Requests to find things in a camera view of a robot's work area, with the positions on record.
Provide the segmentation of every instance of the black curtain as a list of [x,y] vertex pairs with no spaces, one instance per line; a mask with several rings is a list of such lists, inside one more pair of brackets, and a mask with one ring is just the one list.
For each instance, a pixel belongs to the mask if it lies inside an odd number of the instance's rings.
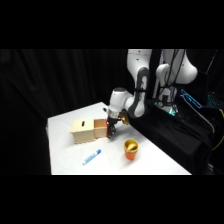
[[[206,71],[215,50],[190,49],[188,56],[197,68]],[[1,141],[4,144],[0,156],[4,172],[49,174],[46,162],[49,149],[44,132],[47,118],[98,102],[108,105],[115,87],[124,87],[133,93],[127,52],[128,49],[0,50]],[[151,94],[160,52],[154,51],[150,64]],[[219,50],[209,70],[211,88],[220,93],[224,82],[223,58],[223,51]]]
[[188,49],[189,60],[209,75],[209,91],[224,95],[224,49]]

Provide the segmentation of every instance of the white table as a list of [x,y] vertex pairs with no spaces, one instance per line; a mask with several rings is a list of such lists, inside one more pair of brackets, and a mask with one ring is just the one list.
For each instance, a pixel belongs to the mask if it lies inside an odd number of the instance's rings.
[[[104,107],[105,104],[98,103],[48,119],[53,175],[190,175],[132,126],[122,123],[116,126],[113,140],[101,138],[75,145],[70,134],[72,122],[78,118],[107,118]],[[139,143],[139,151],[133,161],[126,159],[123,147],[130,138]],[[82,161],[98,149],[102,153],[83,166]]]

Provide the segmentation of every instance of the marker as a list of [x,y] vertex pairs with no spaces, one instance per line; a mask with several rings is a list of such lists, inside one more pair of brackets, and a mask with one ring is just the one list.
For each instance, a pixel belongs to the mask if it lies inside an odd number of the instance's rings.
[[88,162],[90,162],[93,158],[95,158],[97,155],[99,155],[101,153],[101,150],[98,150],[97,152],[95,152],[93,155],[91,155],[90,157],[88,157],[87,159],[85,159],[82,164],[86,165]]

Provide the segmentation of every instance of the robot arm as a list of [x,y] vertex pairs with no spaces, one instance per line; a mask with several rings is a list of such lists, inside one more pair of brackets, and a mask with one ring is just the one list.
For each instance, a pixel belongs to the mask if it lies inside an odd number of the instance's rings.
[[149,62],[152,49],[129,49],[127,65],[135,82],[135,94],[126,89],[114,89],[110,106],[108,107],[109,138],[115,134],[115,124],[119,121],[120,113],[125,109],[130,117],[141,117],[146,111],[146,94],[149,81]]
[[156,71],[161,92],[158,97],[157,107],[175,115],[173,104],[177,90],[174,84],[190,84],[197,77],[197,68],[188,60],[186,49],[163,49],[164,61]]
[[[120,120],[123,109],[132,118],[139,118],[145,114],[151,54],[152,49],[129,50],[127,65],[135,82],[135,94],[133,96],[123,88],[114,89],[107,109],[109,138],[116,132],[114,125]],[[162,88],[157,107],[170,113],[177,92],[173,84],[191,83],[197,76],[197,69],[189,62],[185,49],[163,49],[163,56],[167,64],[159,66],[156,72]]]

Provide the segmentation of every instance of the orange cup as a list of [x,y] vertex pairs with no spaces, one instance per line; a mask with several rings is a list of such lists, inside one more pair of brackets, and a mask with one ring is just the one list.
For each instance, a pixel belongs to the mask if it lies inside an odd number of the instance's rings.
[[[128,152],[128,146],[130,144],[135,144],[137,146],[137,149],[134,149],[134,150],[131,150]],[[139,148],[139,145],[138,145],[138,142],[135,141],[134,139],[128,139],[125,143],[124,143],[124,151],[125,151],[125,156],[127,159],[129,160],[134,160],[137,152],[138,152],[138,148]]]

